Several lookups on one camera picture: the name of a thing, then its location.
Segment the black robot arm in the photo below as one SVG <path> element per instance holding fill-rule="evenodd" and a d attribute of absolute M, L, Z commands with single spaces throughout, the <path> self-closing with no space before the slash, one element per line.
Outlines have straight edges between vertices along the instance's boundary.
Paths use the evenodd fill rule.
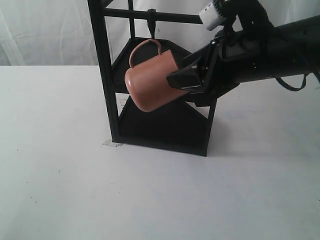
<path fill-rule="evenodd" d="M 212 0 L 199 13 L 210 31 L 222 27 L 202 49 L 185 57 L 169 74 L 169 85 L 185 90 L 207 107 L 239 84 L 275 79 L 297 92 L 284 77 L 320 76 L 320 18 L 274 26 L 257 0 Z"/>

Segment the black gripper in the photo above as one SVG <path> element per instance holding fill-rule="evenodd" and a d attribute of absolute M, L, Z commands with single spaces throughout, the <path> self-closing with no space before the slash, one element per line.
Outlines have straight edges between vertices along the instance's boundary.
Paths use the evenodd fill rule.
<path fill-rule="evenodd" d="M 265 79 L 265 39 L 243 31 L 219 31 L 206 47 L 188 55 L 181 69 L 166 76 L 168 84 L 197 94 L 197 106 L 213 101 L 245 82 Z"/>

